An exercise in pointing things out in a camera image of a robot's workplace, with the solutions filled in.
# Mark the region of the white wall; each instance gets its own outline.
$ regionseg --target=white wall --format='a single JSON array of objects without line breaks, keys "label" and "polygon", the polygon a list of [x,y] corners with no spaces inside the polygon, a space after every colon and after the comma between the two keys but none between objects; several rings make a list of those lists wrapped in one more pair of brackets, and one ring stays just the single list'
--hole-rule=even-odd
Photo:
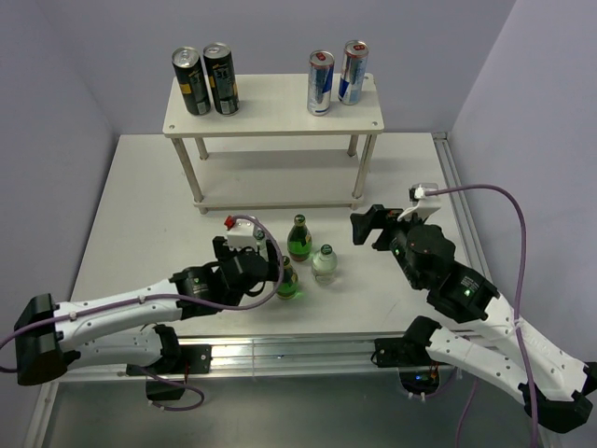
[{"label": "white wall", "polygon": [[514,4],[37,1],[119,133],[161,133],[170,58],[181,45],[224,41],[239,74],[301,73],[313,49],[339,59],[353,38],[371,47],[368,69],[378,80],[386,130],[449,130]]},{"label": "white wall", "polygon": [[[597,360],[596,19],[594,0],[518,0],[451,140],[464,183],[495,183],[520,199],[529,227],[523,314],[584,360]],[[492,193],[468,198],[493,279],[512,298],[516,215]],[[563,440],[595,446],[597,411]]]},{"label": "white wall", "polygon": [[[33,0],[0,2],[0,331],[34,295],[68,300],[114,135]],[[15,365],[14,345],[0,354]],[[21,446],[38,387],[0,376],[0,445]]]}]

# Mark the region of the shelf leg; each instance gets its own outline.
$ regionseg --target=shelf leg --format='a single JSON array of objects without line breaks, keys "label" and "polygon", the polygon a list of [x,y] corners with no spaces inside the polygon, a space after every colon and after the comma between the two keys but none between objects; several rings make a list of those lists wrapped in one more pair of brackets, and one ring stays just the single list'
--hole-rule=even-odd
[{"label": "shelf leg", "polygon": [[201,137],[195,138],[195,143],[197,144],[197,149],[199,150],[199,158],[202,161],[206,161],[209,157],[209,152],[207,152],[207,148],[205,147],[205,142]]},{"label": "shelf leg", "polygon": [[346,152],[349,157],[356,155],[356,145],[358,145],[358,135],[351,135],[351,143],[348,144],[348,151]]},{"label": "shelf leg", "polygon": [[369,134],[365,140],[365,147],[363,148],[363,157],[358,166],[358,174],[356,175],[356,182],[354,183],[353,197],[359,199],[363,196],[363,189],[365,189],[365,179],[369,172],[369,164],[371,163],[371,156],[373,155],[373,148],[375,147],[375,140],[377,135]]},{"label": "shelf leg", "polygon": [[196,203],[200,203],[203,201],[203,193],[201,193],[199,182],[195,176],[195,170],[193,170],[193,165],[188,158],[185,142],[183,142],[182,138],[172,138],[171,140],[172,144],[174,145],[174,149],[176,149],[176,154],[178,154],[178,159],[180,159],[180,162],[183,165],[183,170],[185,170],[188,185],[190,186],[190,190],[193,192],[193,199]]}]

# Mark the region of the clear glass bottle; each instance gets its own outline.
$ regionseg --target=clear glass bottle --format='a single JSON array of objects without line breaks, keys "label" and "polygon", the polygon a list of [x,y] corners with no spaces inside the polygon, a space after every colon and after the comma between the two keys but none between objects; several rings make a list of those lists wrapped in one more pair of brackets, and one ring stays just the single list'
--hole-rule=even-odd
[{"label": "clear glass bottle", "polygon": [[290,264],[290,258],[284,257],[284,280],[280,289],[278,289],[278,297],[283,300],[292,299],[299,291],[299,275],[295,268]]},{"label": "clear glass bottle", "polygon": [[331,245],[322,245],[312,261],[311,272],[319,283],[327,284],[334,281],[338,268],[338,257]]},{"label": "clear glass bottle", "polygon": [[265,238],[265,233],[262,229],[255,231],[255,240],[257,241],[257,253],[266,261],[268,261],[268,246]]},{"label": "clear glass bottle", "polygon": [[313,245],[304,215],[295,216],[295,225],[288,233],[288,254],[294,261],[304,261],[311,255]]}]

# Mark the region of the shelf top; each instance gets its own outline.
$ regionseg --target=shelf top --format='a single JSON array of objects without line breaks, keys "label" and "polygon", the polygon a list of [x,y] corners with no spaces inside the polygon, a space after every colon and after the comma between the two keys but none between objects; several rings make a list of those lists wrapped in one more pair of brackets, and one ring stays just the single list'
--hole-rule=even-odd
[{"label": "shelf top", "polygon": [[237,75],[240,109],[224,117],[212,110],[202,117],[187,112],[174,78],[163,133],[169,138],[258,135],[363,134],[383,132],[380,101],[371,73],[365,75],[361,101],[338,100],[340,74],[334,75],[329,112],[316,117],[307,110],[307,74]]}]

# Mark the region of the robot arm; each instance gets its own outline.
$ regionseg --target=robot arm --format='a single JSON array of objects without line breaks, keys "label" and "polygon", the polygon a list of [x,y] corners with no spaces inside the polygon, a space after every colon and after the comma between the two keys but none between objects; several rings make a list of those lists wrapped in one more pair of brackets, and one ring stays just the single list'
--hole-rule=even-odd
[{"label": "robot arm", "polygon": [[[426,325],[423,336],[409,339],[413,334],[409,329],[404,343],[418,344],[431,359],[459,366],[497,385],[529,413],[529,387],[515,337],[518,326],[535,377],[539,423],[558,432],[584,424],[592,408],[586,396],[597,388],[597,363],[565,354],[524,319],[515,322],[512,307],[497,288],[454,260],[455,245],[439,226],[426,224],[440,206],[437,197],[424,195],[428,189],[437,186],[421,184],[411,189],[413,205],[406,210],[373,205],[364,215],[352,214],[354,244],[363,244],[372,229],[382,229],[373,248],[391,251],[411,287],[429,291],[429,304],[463,329],[472,329],[490,341],[498,352],[456,339],[426,317],[415,321],[416,329]],[[378,363],[383,366],[379,354]]]},{"label": "robot arm", "polygon": [[[67,370],[105,364],[134,364],[167,373],[181,355],[174,330],[158,325],[145,332],[124,330],[155,322],[213,315],[239,305],[252,289],[279,276],[271,241],[257,253],[253,223],[227,220],[227,238],[213,240],[217,261],[187,268],[169,279],[134,291],[93,301],[54,303],[49,294],[32,298],[15,330],[35,322],[58,321],[15,338],[20,385],[52,381]],[[196,299],[184,301],[181,296]],[[209,306],[217,304],[220,308]]]}]

